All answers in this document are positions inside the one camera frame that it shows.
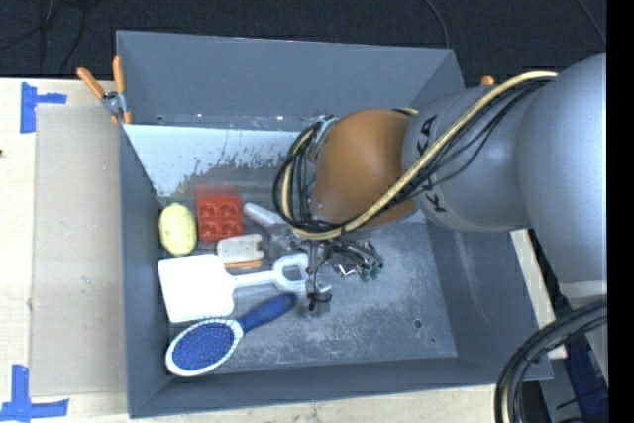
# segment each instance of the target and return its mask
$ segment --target red block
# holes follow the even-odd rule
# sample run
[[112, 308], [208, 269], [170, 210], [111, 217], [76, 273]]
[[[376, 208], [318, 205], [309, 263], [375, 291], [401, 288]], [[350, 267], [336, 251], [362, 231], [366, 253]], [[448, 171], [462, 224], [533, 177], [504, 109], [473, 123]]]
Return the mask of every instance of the red block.
[[196, 199], [198, 238], [209, 244], [243, 234], [238, 196], [213, 196]]

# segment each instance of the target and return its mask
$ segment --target blue bristles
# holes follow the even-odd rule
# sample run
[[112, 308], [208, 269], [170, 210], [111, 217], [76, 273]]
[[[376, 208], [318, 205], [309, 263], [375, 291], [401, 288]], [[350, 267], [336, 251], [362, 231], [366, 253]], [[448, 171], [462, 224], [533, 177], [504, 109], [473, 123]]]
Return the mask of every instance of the blue bristles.
[[231, 350], [234, 332], [224, 323], [203, 323], [176, 344], [172, 358], [183, 370], [199, 370], [215, 364]]

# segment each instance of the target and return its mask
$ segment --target wooden surface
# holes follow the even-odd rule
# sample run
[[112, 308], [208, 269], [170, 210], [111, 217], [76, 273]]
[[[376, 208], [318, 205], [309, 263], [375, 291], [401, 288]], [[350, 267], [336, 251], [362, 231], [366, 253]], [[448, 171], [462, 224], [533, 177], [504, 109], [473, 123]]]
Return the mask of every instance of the wooden surface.
[[[34, 239], [36, 135], [20, 134], [20, 87], [22, 81], [39, 93], [67, 94], [68, 105], [97, 101], [79, 80], [0, 79], [0, 401], [11, 395], [10, 367], [29, 365], [30, 297]], [[114, 83], [103, 82], [108, 89]], [[525, 232], [513, 234], [518, 256], [540, 323], [553, 317], [545, 284], [537, 270]], [[149, 418], [157, 422], [303, 423], [373, 422], [425, 423], [492, 422], [490, 385], [430, 390], [358, 399], [313, 402], [196, 415]], [[68, 393], [68, 415], [48, 421], [124, 422], [125, 393]], [[34, 402], [60, 397], [34, 398]]]

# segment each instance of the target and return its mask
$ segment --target gray container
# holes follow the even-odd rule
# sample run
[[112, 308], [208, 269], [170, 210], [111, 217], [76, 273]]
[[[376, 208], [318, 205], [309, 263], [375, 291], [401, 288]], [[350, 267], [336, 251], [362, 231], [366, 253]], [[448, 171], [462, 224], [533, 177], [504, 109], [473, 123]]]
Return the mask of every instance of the gray container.
[[[132, 417], [494, 383], [537, 330], [508, 234], [458, 233], [417, 213], [377, 236], [379, 280], [325, 275], [330, 313], [299, 305], [214, 374], [169, 374], [182, 327], [168, 323], [159, 286], [166, 203], [192, 206], [213, 185], [270, 206], [288, 140], [311, 118], [421, 108], [464, 84], [447, 50], [119, 32], [117, 52], [135, 121], [119, 133]], [[268, 291], [236, 294], [236, 315]], [[544, 361], [530, 378], [551, 374]]]

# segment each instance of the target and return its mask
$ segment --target yellow fruit toy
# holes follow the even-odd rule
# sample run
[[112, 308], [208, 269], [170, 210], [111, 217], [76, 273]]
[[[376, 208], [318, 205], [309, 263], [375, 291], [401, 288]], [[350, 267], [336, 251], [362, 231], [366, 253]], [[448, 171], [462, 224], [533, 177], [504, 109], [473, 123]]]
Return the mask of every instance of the yellow fruit toy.
[[160, 212], [158, 233], [162, 245], [174, 256], [189, 254], [198, 241], [194, 215], [179, 203], [172, 203]]

